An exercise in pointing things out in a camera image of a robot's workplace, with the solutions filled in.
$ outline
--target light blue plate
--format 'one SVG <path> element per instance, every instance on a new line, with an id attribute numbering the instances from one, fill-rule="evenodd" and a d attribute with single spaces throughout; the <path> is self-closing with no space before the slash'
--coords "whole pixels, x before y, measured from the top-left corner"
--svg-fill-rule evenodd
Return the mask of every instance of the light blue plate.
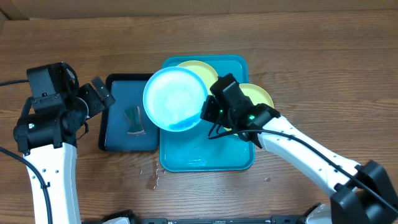
<path id="1" fill-rule="evenodd" d="M 186 68 L 168 67 L 156 72 L 144 89 L 149 119 L 166 131 L 186 131 L 200 121 L 207 97 L 202 79 Z"/>
<path id="2" fill-rule="evenodd" d="M 240 83 L 248 83 L 248 66 L 238 55 L 172 57 L 163 68 L 174 67 L 189 60 L 211 65 L 219 76 L 232 73 Z M 212 123 L 200 121 L 183 132 L 160 130 L 160 163 L 171 172 L 244 170 L 254 162 L 254 144 L 237 136 L 208 140 Z"/>

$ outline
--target sponge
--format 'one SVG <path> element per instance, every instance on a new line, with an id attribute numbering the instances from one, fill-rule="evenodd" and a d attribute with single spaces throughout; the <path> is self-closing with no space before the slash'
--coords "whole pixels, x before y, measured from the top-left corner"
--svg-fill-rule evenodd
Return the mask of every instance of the sponge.
<path id="1" fill-rule="evenodd" d="M 128 134 L 137 135 L 145 133 L 144 126 L 142 125 L 141 111 L 138 106 L 124 110 L 124 115 L 129 121 L 130 128 Z"/>

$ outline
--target yellow plate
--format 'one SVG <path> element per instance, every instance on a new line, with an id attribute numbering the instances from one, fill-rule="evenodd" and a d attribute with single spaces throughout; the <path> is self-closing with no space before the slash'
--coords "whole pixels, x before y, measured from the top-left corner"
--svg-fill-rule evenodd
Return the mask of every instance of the yellow plate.
<path id="1" fill-rule="evenodd" d="M 201 61 L 197 61 L 197 60 L 182 62 L 181 64 L 179 64 L 177 66 L 189 69 L 189 70 L 193 71 L 195 74 L 197 74 L 205 83 L 208 94 L 209 95 L 211 94 L 210 87 L 218 79 L 218 74 L 212 66 L 210 66 L 209 64 L 207 64 L 205 62 L 201 62 Z"/>
<path id="2" fill-rule="evenodd" d="M 271 97 L 263 88 L 249 83 L 239 84 L 239 87 L 242 90 L 243 94 L 248 96 L 254 105 L 259 103 L 265 103 L 272 108 L 274 107 L 274 102 L 272 102 Z"/>

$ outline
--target wooden table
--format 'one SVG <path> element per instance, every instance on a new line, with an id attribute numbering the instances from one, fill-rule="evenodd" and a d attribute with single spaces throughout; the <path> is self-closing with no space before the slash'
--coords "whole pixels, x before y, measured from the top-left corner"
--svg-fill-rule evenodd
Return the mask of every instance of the wooden table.
<path id="1" fill-rule="evenodd" d="M 6 21 L 0 82 L 59 61 L 87 83 L 111 73 L 152 73 L 175 55 L 238 54 L 250 82 L 267 90 L 296 127 L 342 156 L 382 164 L 397 187 L 397 24 L 398 11 Z M 30 95 L 26 83 L 0 87 L 1 146 L 14 152 L 12 130 Z M 84 220 L 129 208 L 140 217 L 266 217 L 328 203 L 298 170 L 260 149 L 243 172 L 159 172 L 154 190 L 155 172 L 163 171 L 159 153 L 100 151 L 100 119 L 89 121 L 90 133 L 78 142 Z M 34 222 L 26 168 L 4 155 L 0 222 Z"/>

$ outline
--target teal tray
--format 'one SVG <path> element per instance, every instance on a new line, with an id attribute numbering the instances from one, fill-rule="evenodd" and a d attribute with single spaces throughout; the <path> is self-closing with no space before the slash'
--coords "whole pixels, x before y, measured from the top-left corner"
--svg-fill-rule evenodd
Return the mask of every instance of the teal tray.
<path id="1" fill-rule="evenodd" d="M 248 83 L 248 66 L 238 55 L 171 57 L 162 68 L 177 66 L 189 60 L 211 65 L 221 77 L 232 73 L 240 83 Z M 188 131 L 173 133 L 160 130 L 160 163 L 171 172 L 244 170 L 254 162 L 254 144 L 237 136 L 209 140 L 212 123 L 200 121 Z"/>

